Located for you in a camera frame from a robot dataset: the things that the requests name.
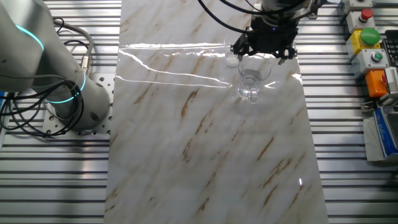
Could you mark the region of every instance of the screw hole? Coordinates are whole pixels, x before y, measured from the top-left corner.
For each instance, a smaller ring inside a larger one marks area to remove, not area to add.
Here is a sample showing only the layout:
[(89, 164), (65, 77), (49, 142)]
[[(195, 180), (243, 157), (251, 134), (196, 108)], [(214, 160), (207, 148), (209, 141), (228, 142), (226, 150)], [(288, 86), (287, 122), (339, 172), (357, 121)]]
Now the screw hole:
[(92, 120), (94, 120), (96, 122), (100, 121), (100, 118), (94, 112), (90, 112), (90, 117), (92, 118)]

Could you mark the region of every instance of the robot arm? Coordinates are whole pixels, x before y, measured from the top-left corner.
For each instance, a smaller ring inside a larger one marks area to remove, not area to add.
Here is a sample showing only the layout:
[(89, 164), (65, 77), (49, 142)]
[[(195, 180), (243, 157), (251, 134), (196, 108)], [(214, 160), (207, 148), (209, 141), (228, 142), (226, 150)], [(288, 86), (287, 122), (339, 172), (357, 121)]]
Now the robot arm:
[(79, 110), (76, 97), (84, 101), (84, 110), (74, 129), (92, 128), (105, 118), (110, 107), (107, 91), (90, 80), (59, 39), (42, 0), (0, 0), (0, 21), (0, 91), (32, 88), (39, 93), (68, 80), (81, 94), (63, 85), (45, 97), (61, 122), (68, 124)]
[(316, 19), (318, 8), (326, 0), (262, 0), (252, 14), (250, 27), (246, 28), (231, 51), (239, 60), (245, 54), (272, 54), (286, 59), (297, 56), (293, 41), (298, 34), (297, 25), (305, 16)]
[(43, 50), (32, 37), (21, 33), (1, 3), (0, 21), (0, 75), (3, 75), (0, 78), (0, 90), (24, 91), (34, 80), (21, 78), (36, 74)]

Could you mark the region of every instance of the blue led ring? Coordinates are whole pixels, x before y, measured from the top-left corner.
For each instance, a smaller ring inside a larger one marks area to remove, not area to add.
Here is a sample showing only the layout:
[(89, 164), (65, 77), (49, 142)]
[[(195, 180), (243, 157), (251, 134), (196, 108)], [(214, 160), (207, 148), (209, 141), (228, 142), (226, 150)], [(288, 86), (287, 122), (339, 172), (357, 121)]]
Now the blue led ring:
[[(36, 40), (37, 43), (39, 43), (40, 46), (42, 47), (42, 51), (44, 51), (43, 43), (39, 40), (39, 38), (37, 38), (33, 33), (29, 32), (27, 29), (25, 29), (25, 28), (23, 28), (23, 27), (21, 27), (21, 26), (19, 26), (19, 25), (17, 25), (17, 24), (16, 24), (15, 26), (16, 26), (21, 32), (24, 32), (25, 34), (31, 36), (34, 40)], [(81, 86), (80, 91), (83, 91), (83, 88), (84, 88), (85, 85), (86, 85), (86, 74), (85, 74), (85, 73), (83, 73), (83, 74), (84, 74), (84, 76), (85, 76), (85, 79), (84, 79), (84, 81), (83, 81), (83, 84), (82, 84), (82, 86)], [(78, 94), (79, 94), (79, 93), (77, 93), (75, 96), (73, 96), (73, 97), (71, 97), (71, 98), (69, 98), (69, 99), (67, 99), (67, 100), (64, 100), (64, 101), (53, 102), (53, 101), (47, 100), (47, 102), (49, 102), (49, 103), (66, 103), (66, 102), (71, 101), (72, 99), (74, 99), (74, 97), (76, 97)]]
[(43, 46), (42, 42), (39, 40), (39, 38), (37, 38), (33, 33), (29, 32), (27, 29), (25, 29), (17, 24), (15, 26), (17, 26), (17, 28), (20, 31), (24, 32), (25, 34), (27, 34), (27, 35), (31, 36), (33, 39), (35, 39), (37, 41), (37, 43), (39, 43), (40, 46), (42, 47), (42, 51), (44, 51), (44, 46)]
[[(86, 85), (86, 74), (85, 74), (85, 73), (83, 73), (83, 74), (84, 74), (84, 76), (85, 76), (85, 79), (84, 79), (84, 81), (83, 81), (83, 84), (82, 84), (82, 86), (81, 86), (80, 91), (83, 91), (83, 88), (84, 88), (85, 85)], [(64, 100), (64, 101), (54, 102), (54, 101), (47, 100), (47, 102), (49, 102), (49, 103), (66, 103), (66, 102), (71, 101), (72, 99), (74, 99), (74, 97), (76, 97), (77, 95), (79, 95), (79, 93), (77, 93), (75, 96), (73, 96), (73, 97), (71, 97), (71, 98), (69, 98), (69, 99), (67, 99), (67, 100)]]

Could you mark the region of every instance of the clear glass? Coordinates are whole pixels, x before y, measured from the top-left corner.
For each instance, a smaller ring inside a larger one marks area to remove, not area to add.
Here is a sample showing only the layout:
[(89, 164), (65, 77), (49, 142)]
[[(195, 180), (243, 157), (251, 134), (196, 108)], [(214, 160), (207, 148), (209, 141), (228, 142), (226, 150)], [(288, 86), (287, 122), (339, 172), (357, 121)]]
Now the clear glass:
[(245, 55), (238, 66), (241, 79), (236, 93), (242, 100), (256, 103), (261, 85), (271, 74), (269, 61), (260, 55)]

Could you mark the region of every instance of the emergency stop button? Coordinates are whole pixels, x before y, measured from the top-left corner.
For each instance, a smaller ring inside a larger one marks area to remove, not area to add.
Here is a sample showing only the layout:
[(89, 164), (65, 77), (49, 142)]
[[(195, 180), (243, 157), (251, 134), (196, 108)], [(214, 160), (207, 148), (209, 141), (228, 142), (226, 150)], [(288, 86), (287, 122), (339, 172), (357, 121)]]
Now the emergency stop button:
[(359, 21), (361, 22), (367, 22), (368, 19), (373, 17), (373, 12), (370, 9), (364, 9), (361, 12), (361, 16), (359, 17)]

